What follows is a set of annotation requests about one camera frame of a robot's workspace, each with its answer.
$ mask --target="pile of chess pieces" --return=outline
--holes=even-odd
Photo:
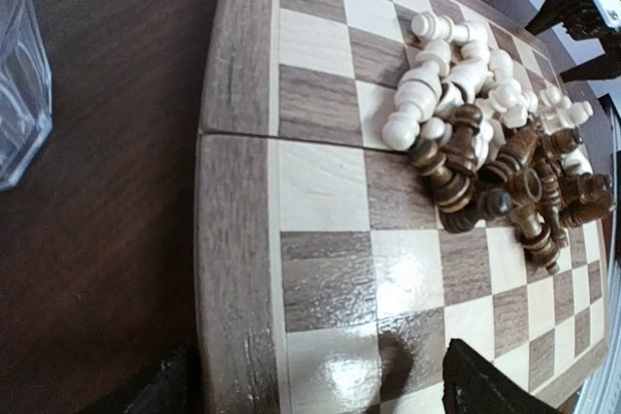
[[[384,141],[409,152],[448,232],[508,217],[527,260],[556,273],[566,229],[615,207],[610,176],[593,175],[580,149],[591,105],[554,86],[522,89],[482,24],[424,12],[411,30],[423,49],[399,82]]]

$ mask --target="transparent plastic container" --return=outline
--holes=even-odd
[[[51,131],[51,72],[32,0],[0,0],[0,190]]]

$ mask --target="wooden chess board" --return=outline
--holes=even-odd
[[[441,413],[453,337],[564,401],[607,348],[600,223],[570,231],[548,276],[527,267],[504,221],[445,232],[407,157],[380,136],[419,51],[415,12],[482,22],[525,88],[565,89],[545,47],[477,0],[241,2],[220,0],[199,139],[211,406]],[[382,386],[387,371],[403,390]]]

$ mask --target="brown tabletop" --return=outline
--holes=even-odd
[[[34,1],[55,126],[0,195],[0,412],[64,413],[195,338],[194,155],[216,0]],[[534,13],[483,1],[523,24]],[[542,38],[557,70],[571,66]],[[600,172],[602,118],[585,128]]]

